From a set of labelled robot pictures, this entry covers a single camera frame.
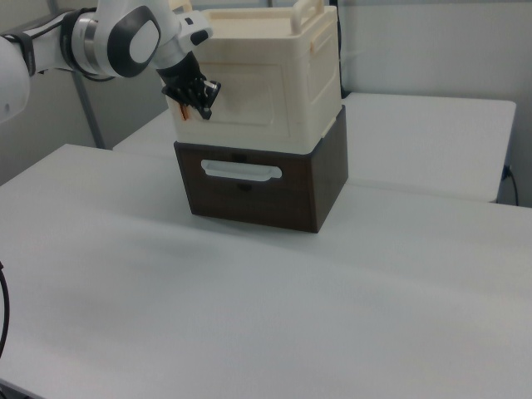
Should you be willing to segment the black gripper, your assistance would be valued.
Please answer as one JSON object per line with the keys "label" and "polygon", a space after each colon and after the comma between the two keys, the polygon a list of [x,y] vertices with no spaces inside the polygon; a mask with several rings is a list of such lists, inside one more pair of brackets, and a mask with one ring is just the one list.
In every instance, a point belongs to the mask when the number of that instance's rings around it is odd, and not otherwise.
{"label": "black gripper", "polygon": [[[162,93],[182,106],[191,106],[204,120],[212,116],[212,105],[218,96],[221,84],[217,81],[205,81],[206,77],[193,52],[177,64],[156,70],[165,86]],[[195,87],[201,82],[200,89]]]}

